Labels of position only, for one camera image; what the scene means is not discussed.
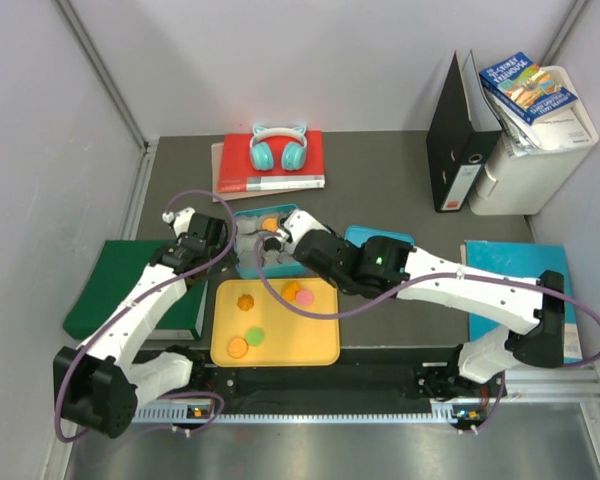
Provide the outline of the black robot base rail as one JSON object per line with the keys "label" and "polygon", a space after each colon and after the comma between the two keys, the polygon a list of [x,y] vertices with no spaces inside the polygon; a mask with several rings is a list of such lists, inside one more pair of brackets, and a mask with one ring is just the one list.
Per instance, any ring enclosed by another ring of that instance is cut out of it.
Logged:
{"label": "black robot base rail", "polygon": [[219,367],[208,348],[166,350],[194,360],[188,387],[219,394],[228,414],[427,413],[431,400],[484,403],[499,390],[496,378],[462,380],[455,347],[344,348],[334,364],[317,367]]}

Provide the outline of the orange round sandwich cookie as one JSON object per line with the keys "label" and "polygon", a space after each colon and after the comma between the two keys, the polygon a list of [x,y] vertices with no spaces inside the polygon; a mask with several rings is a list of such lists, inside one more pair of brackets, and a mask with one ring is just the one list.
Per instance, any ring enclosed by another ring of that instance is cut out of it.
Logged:
{"label": "orange round sandwich cookie", "polygon": [[278,230],[278,219],[276,217],[267,217],[262,221],[261,229],[275,233]]}

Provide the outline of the teal tin lid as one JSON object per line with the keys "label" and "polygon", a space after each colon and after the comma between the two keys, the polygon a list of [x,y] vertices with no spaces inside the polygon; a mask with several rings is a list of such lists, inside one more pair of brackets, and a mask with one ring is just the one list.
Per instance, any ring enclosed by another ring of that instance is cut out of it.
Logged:
{"label": "teal tin lid", "polygon": [[374,236],[391,238],[401,242],[409,243],[413,246],[416,245],[415,240],[408,234],[390,232],[386,230],[358,225],[349,226],[345,231],[344,238],[353,245],[361,247],[367,240]]}

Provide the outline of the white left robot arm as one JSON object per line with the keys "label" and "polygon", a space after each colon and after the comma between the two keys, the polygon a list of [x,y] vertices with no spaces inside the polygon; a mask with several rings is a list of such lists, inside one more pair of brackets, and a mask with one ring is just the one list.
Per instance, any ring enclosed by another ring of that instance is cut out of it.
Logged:
{"label": "white left robot arm", "polygon": [[130,292],[96,331],[78,346],[62,348],[53,360],[54,428],[64,443],[71,439],[62,421],[117,438],[146,404],[175,389],[192,397],[206,387],[205,370],[185,353],[170,350],[141,364],[134,359],[191,285],[225,267],[236,221],[193,208],[163,218],[175,239],[152,253]]}

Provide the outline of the large black sandwich cookie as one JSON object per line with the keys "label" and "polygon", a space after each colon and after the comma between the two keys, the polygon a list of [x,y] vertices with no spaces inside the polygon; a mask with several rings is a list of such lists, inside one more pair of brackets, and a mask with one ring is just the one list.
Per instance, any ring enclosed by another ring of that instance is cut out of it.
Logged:
{"label": "large black sandwich cookie", "polygon": [[275,237],[267,237],[263,241],[263,250],[265,252],[280,252],[283,245],[280,240]]}

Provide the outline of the orange fish shaped cookie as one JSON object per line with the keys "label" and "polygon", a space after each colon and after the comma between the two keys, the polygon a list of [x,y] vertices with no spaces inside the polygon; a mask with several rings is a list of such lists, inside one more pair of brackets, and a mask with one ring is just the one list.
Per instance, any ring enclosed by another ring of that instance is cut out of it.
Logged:
{"label": "orange fish shaped cookie", "polygon": [[284,284],[281,290],[282,298],[289,303],[293,303],[296,299],[297,294],[302,290],[302,286],[298,281],[289,281]]}

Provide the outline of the teal cookie tin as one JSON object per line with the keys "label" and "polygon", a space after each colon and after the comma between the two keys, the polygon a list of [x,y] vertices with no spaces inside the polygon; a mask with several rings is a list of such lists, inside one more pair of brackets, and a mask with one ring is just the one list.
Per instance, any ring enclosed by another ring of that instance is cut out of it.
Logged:
{"label": "teal cookie tin", "polygon": [[[260,257],[256,259],[254,254],[254,242],[263,231],[261,229],[262,221],[267,217],[276,217],[278,219],[278,225],[283,217],[286,217],[289,213],[295,210],[297,206],[295,204],[284,204],[272,207],[265,207],[259,209],[251,209],[245,211],[239,211],[235,213],[235,219],[237,216],[258,216],[259,217],[259,229],[260,231],[254,235],[239,236],[236,235],[234,249],[237,254],[238,264],[236,266],[237,272],[242,279],[256,279],[258,272],[256,269],[257,265],[261,266]],[[287,252],[284,247],[280,252]],[[293,263],[288,265],[282,265],[278,267],[262,267],[263,273],[268,278],[282,278],[282,277],[295,277],[303,276],[308,270],[300,263],[294,260]]]}

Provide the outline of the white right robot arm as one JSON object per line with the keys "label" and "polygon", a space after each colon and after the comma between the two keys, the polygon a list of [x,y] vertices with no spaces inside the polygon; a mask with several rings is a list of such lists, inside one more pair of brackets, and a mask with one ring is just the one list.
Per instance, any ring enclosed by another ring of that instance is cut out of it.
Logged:
{"label": "white right robot arm", "polygon": [[297,262],[342,293],[370,300],[390,294],[496,322],[494,330],[457,347],[446,380],[458,395],[470,395],[519,365],[556,369],[564,364],[564,277],[559,272],[506,277],[383,235],[355,245],[300,209],[282,217],[276,234]]}

